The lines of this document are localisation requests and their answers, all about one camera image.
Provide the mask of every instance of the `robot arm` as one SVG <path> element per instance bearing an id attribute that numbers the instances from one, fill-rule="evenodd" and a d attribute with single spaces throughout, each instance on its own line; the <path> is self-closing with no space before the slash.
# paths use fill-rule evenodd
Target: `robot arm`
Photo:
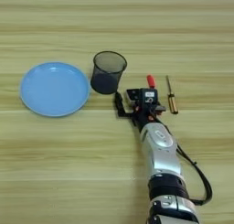
<path id="1" fill-rule="evenodd" d="M 200 223 L 181 175 L 174 137 L 161 123 L 148 123 L 141 131 L 141 140 L 148 165 L 151 199 L 148 224 Z"/>
<path id="2" fill-rule="evenodd" d="M 132 119 L 141 133 L 151 200 L 149 218 L 146 223 L 199 224 L 195 204 L 202 205 L 208 202 L 212 198 L 212 189 L 205 176 L 188 157 L 187 160 L 201 177 L 203 176 L 203 182 L 206 180 L 210 190 L 206 202 L 189 199 L 176 151 L 183 157 L 186 154 L 178 146 L 167 127 L 157 118 L 157 114 L 165 111 L 165 107 L 161 106 L 158 101 L 157 90 L 154 88 L 127 90 L 127 98 L 133 107 L 133 112 L 125 112 L 119 92 L 115 93 L 114 102 L 118 115 Z"/>

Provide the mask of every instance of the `plate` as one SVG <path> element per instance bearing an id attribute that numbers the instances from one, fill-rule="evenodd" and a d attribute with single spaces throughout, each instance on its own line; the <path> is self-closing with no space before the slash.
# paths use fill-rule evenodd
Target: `plate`
<path id="1" fill-rule="evenodd" d="M 33 112 L 60 117 L 74 113 L 90 96 L 90 82 L 79 69 L 61 62 L 40 64 L 20 84 L 20 97 Z"/>

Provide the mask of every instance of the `wooden table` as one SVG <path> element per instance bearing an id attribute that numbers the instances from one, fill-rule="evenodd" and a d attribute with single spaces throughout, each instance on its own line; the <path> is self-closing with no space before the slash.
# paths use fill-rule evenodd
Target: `wooden table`
<path id="1" fill-rule="evenodd" d="M 0 224 L 143 224 L 148 191 L 139 135 L 112 96 L 92 92 L 69 117 L 50 119 L 18 97 L 22 75 L 47 61 L 89 77 L 95 53 L 128 60 L 120 92 L 153 74 L 162 116 L 212 183 L 203 223 L 233 223 L 234 0 L 0 0 Z M 190 195 L 202 197 L 182 161 Z"/>

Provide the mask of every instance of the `black cable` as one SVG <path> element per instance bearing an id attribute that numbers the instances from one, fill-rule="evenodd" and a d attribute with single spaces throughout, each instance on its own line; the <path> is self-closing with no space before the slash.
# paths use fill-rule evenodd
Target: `black cable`
<path id="1" fill-rule="evenodd" d="M 206 190 L 206 198 L 199 200 L 199 199 L 190 199 L 196 206 L 203 206 L 205 204 L 207 204 L 213 197 L 213 191 L 212 191 L 212 187 L 209 183 L 209 181 L 207 180 L 206 176 L 203 174 L 203 172 L 199 169 L 199 167 L 197 166 L 197 162 L 193 162 L 190 157 L 185 153 L 185 151 L 181 148 L 180 145 L 177 146 L 176 151 L 183 156 L 198 172 L 198 174 L 201 177 L 201 180 L 203 182 L 203 185 L 205 187 Z"/>

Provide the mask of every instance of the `screwdriver shaft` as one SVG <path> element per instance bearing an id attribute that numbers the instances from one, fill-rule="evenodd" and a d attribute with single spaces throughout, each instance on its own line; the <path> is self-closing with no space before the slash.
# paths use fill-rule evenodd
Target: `screwdriver shaft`
<path id="1" fill-rule="evenodd" d="M 178 111 L 178 108 L 176 106 L 176 98 L 175 98 L 175 95 L 172 93 L 172 88 L 171 88 L 171 84 L 170 84 L 170 80 L 169 80 L 168 75 L 166 75 L 166 81 L 167 81 L 167 86 L 168 86 L 168 90 L 169 90 L 168 102 L 169 102 L 170 112 L 172 114 L 178 114 L 179 111 Z"/>

